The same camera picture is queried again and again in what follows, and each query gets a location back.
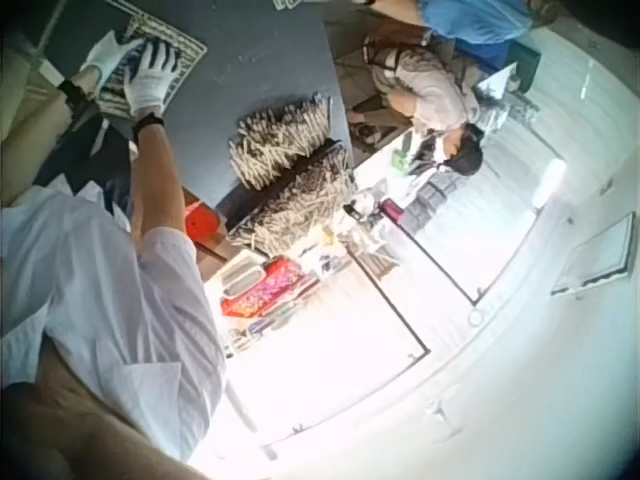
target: hand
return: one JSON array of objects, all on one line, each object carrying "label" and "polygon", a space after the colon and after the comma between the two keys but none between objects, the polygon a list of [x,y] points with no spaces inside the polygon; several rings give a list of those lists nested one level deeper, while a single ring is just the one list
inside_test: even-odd
[{"label": "hand", "polygon": [[349,123],[364,123],[364,115],[362,113],[356,113],[352,110],[347,111],[347,122]]},{"label": "hand", "polygon": [[124,72],[124,93],[134,117],[145,109],[156,109],[162,114],[169,85],[180,73],[180,59],[175,49],[160,42],[157,50],[155,62],[152,62],[153,43],[147,44],[133,80],[129,68]]},{"label": "hand", "polygon": [[116,34],[111,30],[93,46],[87,59],[80,67],[80,71],[90,66],[97,67],[100,70],[100,81],[96,87],[96,92],[98,92],[127,53],[142,42],[144,42],[143,39],[138,39],[125,45],[120,45],[116,40]]}]

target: mat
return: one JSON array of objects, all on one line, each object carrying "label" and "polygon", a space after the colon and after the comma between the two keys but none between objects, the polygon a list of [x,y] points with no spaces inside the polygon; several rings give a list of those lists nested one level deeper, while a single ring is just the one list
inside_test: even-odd
[{"label": "mat", "polygon": [[[137,38],[157,38],[168,42],[177,50],[181,58],[182,68],[178,76],[169,86],[169,91],[165,99],[165,105],[169,105],[184,80],[207,52],[207,47],[195,38],[143,12],[128,2],[123,0],[106,1],[108,4],[131,15],[121,42],[129,42]],[[124,72],[126,67],[132,67],[132,71],[135,72],[135,66],[138,65],[144,48],[144,45],[140,45],[131,51],[125,58],[125,61],[121,62],[113,74],[107,79],[97,98],[98,105],[103,113],[122,118],[131,118],[129,103],[124,94]]]}]

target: dark table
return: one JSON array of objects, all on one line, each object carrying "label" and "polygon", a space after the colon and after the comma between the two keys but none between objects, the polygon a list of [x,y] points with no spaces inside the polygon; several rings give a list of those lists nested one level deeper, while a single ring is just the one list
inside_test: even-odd
[{"label": "dark table", "polygon": [[[315,92],[333,99],[331,137],[350,151],[349,132],[320,11],[277,11],[269,0],[133,0],[208,47],[165,113],[184,185],[227,215],[245,196],[229,163],[238,120]],[[68,0],[45,55],[66,77],[108,30],[129,16],[103,0]],[[246,196],[255,203],[255,196]]]}]

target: black hair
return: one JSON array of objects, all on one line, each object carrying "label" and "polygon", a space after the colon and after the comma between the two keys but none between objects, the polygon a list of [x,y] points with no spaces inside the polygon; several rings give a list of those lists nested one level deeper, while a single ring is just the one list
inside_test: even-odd
[{"label": "black hair", "polygon": [[482,165],[483,154],[480,141],[484,137],[484,132],[473,123],[467,123],[463,128],[458,153],[442,164],[460,175],[469,177],[477,173]]}]

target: white wall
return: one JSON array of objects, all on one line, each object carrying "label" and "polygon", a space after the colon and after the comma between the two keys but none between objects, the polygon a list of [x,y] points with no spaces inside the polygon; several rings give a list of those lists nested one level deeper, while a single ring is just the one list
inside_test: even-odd
[{"label": "white wall", "polygon": [[[637,208],[638,160],[632,156],[604,197],[596,194],[576,209],[574,233],[557,241],[576,244]],[[580,300],[524,308],[445,402],[465,427],[462,434],[434,444],[442,427],[416,398],[414,408],[350,449],[281,478],[611,478],[638,441],[637,281],[636,264],[632,277]]]}]

